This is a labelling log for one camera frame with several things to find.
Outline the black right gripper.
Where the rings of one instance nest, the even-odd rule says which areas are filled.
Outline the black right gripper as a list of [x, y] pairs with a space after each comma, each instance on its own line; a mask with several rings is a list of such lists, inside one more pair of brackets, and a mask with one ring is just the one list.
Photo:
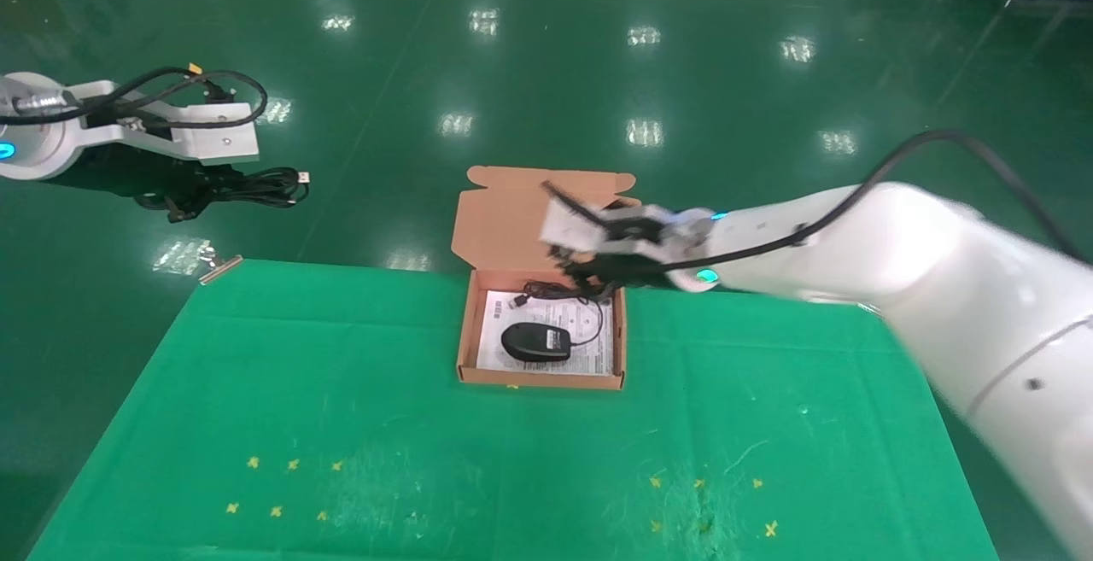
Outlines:
[[564, 249], [555, 262], [564, 280], [555, 292], [562, 297], [587, 297], [593, 303], [611, 301], [618, 289], [648, 287], [678, 291], [670, 278], [653, 269], [653, 260], [636, 254], [593, 254]]

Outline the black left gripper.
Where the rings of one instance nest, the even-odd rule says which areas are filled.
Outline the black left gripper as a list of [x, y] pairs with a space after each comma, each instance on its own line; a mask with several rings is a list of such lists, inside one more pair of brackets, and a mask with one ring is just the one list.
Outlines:
[[204, 211], [204, 191], [224, 175], [205, 167], [124, 144], [85, 149], [72, 164], [72, 187], [132, 198], [149, 211], [167, 211], [172, 224], [191, 221]]

